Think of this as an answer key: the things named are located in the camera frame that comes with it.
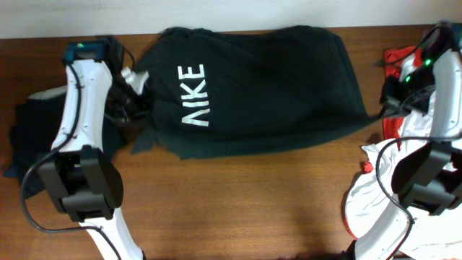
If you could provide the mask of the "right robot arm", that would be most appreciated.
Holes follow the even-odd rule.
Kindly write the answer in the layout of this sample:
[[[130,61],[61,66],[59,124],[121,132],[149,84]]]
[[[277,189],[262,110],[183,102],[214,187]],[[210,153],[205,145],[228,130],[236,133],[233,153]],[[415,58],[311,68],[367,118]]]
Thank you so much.
[[[410,208],[431,216],[461,205],[461,25],[442,20],[416,46],[423,63],[403,79],[387,77],[380,104],[384,118],[426,113],[435,96],[434,114],[424,145],[401,159],[387,191],[389,203],[364,236],[341,252],[341,259],[392,259],[416,224]]]

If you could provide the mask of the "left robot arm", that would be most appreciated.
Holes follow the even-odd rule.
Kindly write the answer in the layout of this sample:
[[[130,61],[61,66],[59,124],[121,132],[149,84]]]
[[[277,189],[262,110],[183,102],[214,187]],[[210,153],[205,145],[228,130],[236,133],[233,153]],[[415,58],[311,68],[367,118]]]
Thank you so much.
[[[51,151],[28,171],[37,173],[54,207],[87,231],[104,259],[145,259],[123,218],[123,181],[103,153],[103,123],[122,122],[145,105],[123,78],[128,50],[112,35],[66,47],[67,90]]]

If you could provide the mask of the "black Nike t-shirt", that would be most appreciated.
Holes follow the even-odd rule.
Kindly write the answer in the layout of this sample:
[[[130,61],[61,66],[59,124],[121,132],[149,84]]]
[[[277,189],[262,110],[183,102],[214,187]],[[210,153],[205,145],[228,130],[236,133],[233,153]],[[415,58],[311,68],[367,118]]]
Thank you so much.
[[[262,35],[167,29],[142,56],[154,140],[181,159],[283,152],[375,121],[342,39],[299,25]]]

